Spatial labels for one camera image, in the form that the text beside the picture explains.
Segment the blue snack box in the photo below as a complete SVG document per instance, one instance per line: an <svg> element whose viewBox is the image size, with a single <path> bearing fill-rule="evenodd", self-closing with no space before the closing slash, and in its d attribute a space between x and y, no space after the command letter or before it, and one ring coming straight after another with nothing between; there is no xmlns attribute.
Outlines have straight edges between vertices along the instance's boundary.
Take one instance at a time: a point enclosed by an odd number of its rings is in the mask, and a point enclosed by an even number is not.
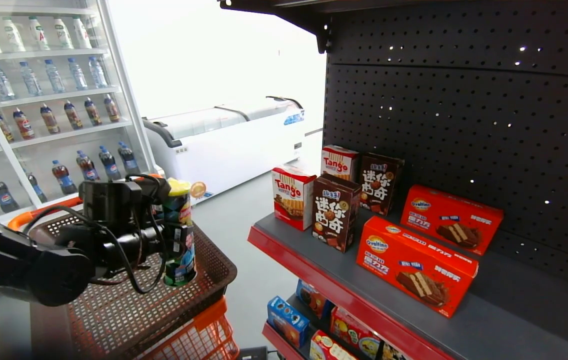
<svg viewBox="0 0 568 360"><path fill-rule="evenodd" d="M297 298L307 305L319 319L331 317L331 310L335 305L320 294L312 285L307 284L301 278L297 281L297 289L295 290Z"/></svg>
<svg viewBox="0 0 568 360"><path fill-rule="evenodd" d="M309 319L286 300L275 296L268 302L268 323L293 346L300 347L309 337Z"/></svg>

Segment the yellow lid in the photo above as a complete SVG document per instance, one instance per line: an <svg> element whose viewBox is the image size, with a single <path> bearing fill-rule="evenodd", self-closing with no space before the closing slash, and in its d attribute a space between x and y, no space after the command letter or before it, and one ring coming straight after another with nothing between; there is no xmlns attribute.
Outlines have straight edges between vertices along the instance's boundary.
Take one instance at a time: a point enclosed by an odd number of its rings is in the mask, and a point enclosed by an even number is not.
<svg viewBox="0 0 568 360"><path fill-rule="evenodd" d="M168 196L186 195L191 191L191 183L186 180L176 180L169 177L166 182L170 185Z"/></svg>

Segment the metal bracket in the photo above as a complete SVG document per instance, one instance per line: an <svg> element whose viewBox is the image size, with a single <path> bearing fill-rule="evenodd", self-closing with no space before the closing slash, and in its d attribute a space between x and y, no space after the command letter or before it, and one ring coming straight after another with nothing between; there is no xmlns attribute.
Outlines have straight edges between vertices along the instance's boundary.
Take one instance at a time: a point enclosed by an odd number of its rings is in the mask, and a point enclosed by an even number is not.
<svg viewBox="0 0 568 360"><path fill-rule="evenodd" d="M306 30L316 36L317 50L320 54L324 54L330 47L329 34L331 17L329 14L314 12L306 6L273 6L269 1L265 0L218 1L221 9L275 15L298 28Z"/></svg>

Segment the red shelf edge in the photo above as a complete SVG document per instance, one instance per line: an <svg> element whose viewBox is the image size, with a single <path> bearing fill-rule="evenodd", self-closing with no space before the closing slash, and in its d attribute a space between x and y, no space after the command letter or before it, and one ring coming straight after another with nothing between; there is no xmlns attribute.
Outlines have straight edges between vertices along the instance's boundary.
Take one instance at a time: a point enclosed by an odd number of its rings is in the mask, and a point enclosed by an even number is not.
<svg viewBox="0 0 568 360"><path fill-rule="evenodd" d="M344 285L334 282L313 262L300 257L288 246L281 244L277 239L272 239L259 228L250 227L248 242L291 271L293 275L312 284L318 292L377 332L406 356L419 360L453 360L449 354L422 339Z"/></svg>
<svg viewBox="0 0 568 360"><path fill-rule="evenodd" d="M286 360L306 360L298 351L284 340L284 338L268 322L264 323L261 334L286 358Z"/></svg>

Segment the snack package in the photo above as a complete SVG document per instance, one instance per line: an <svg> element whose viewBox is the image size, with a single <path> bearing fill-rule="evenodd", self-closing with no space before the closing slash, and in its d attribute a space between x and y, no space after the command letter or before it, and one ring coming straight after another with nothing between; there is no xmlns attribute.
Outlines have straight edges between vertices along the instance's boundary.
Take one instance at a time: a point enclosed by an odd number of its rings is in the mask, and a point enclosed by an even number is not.
<svg viewBox="0 0 568 360"><path fill-rule="evenodd" d="M318 290L304 282L301 278L297 281L295 294L302 303L313 310L318 319L330 316L331 310L335 306L330 300L320 294Z"/></svg>
<svg viewBox="0 0 568 360"><path fill-rule="evenodd" d="M362 185L359 203L362 208L375 214L389 214L404 164L402 159L377 153L362 155L359 170L359 183Z"/></svg>
<svg viewBox="0 0 568 360"><path fill-rule="evenodd" d="M503 210L430 187L413 185L400 223L484 255L503 218Z"/></svg>
<svg viewBox="0 0 568 360"><path fill-rule="evenodd" d="M354 348L360 349L369 358L376 358L380 349L380 338L337 306L330 312L330 332Z"/></svg>
<svg viewBox="0 0 568 360"><path fill-rule="evenodd" d="M297 348L307 341L309 319L279 296L268 302L268 323Z"/></svg>
<svg viewBox="0 0 568 360"><path fill-rule="evenodd" d="M312 223L313 180L315 175L284 164L270 172L273 182L275 218L304 231Z"/></svg>
<svg viewBox="0 0 568 360"><path fill-rule="evenodd" d="M360 153L337 145L322 148L322 174L335 175L340 179L357 183L357 164Z"/></svg>
<svg viewBox="0 0 568 360"><path fill-rule="evenodd" d="M311 338L309 355L311 360L357 360L322 330L316 331Z"/></svg>
<svg viewBox="0 0 568 360"><path fill-rule="evenodd" d="M377 216L364 224L356 262L447 318L479 268L476 260Z"/></svg>
<svg viewBox="0 0 568 360"><path fill-rule="evenodd" d="M353 243L362 187L328 173L313 185L313 237L345 253Z"/></svg>

